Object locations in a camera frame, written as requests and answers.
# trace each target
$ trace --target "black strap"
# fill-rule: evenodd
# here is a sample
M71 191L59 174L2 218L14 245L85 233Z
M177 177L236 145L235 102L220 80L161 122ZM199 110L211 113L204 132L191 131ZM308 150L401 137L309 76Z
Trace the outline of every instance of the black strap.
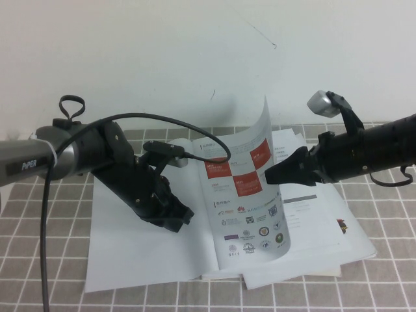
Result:
M82 107L80 110L78 110L75 114L73 114L71 117L68 114L68 112L66 111L66 109L64 108L64 106L62 105L63 101L74 101L74 102L78 102L80 104L82 104ZM81 115L84 111L85 111L85 101L83 98L79 97L79 96L62 96L61 99L59 100L59 109L60 111L67 117L67 119L69 119L70 121L72 121L72 119L74 117L77 117L79 115Z
M400 167L400 171L402 172L403 176L407 177L407 180L396 182L396 183L386 183L386 182L381 182L381 181L376 180L370 174L371 181L373 181L374 183L376 183L377 185L379 185L381 187L403 187L404 185L409 185L410 183L413 182L413 176L406 172L407 167L408 166L401 166Z

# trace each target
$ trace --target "printed page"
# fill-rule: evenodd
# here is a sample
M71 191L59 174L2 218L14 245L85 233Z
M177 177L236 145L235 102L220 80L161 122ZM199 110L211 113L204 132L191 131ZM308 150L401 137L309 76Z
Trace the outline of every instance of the printed page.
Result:
M172 143L193 152L188 140ZM189 159L185 167L162 172L173 194L195 213L179 233L141 220L95 179L86 292L187 281L218 270L196 163Z
M198 164L219 267L237 270L275 260L287 252L290 239L279 186L267 185L265 179L265 170L273 165L266 99L254 126L220 139L230 148L231 160ZM197 156L226 155L207 138L193 144Z

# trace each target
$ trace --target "red square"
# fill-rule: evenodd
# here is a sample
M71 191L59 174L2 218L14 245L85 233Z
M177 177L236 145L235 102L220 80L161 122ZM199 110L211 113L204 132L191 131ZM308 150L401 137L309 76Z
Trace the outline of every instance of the red square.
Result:
M264 166L272 156L270 148L267 144L267 139L265 139L258 148L251 151L250 155L252 156L254 168L256 170Z
M213 161L219 161L224 158L214 158ZM213 164L211 162L205 162L205 169L207 170L208 179L214 177L231 177L231 168L229 163L224 164Z
M259 176L256 171L233 177L239 197L252 195L262 191Z

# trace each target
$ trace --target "grid tablecloth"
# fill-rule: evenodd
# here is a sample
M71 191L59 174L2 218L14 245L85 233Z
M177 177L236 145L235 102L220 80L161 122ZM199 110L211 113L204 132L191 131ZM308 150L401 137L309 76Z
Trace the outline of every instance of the grid tablecloth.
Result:
M345 131L335 124L282 125L274 130L290 127L308 143L317 143L318 134L327 130ZM204 129L226 135L245 127ZM151 139L200 137L187 129L125 134L135 153ZM377 177L402 179L397 169ZM363 176L335 185L378 251L374 259L343 265L341 278L301 276L252 291L241 279L226 279L85 294L93 182L91 175L84 175L51 186L47 255L53 312L416 312L416 184L382 188ZM42 183L35 177L16 183L0 212L0 312L42 311L38 258Z

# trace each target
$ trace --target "white wall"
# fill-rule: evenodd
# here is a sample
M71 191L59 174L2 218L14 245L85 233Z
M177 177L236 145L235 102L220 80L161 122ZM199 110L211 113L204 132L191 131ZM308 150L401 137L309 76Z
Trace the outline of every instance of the white wall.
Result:
M318 89L363 120L405 117L415 12L414 0L0 1L0 131L50 124L63 94L86 99L84 122L135 111L250 125L265 94L274 123L328 122L306 107Z

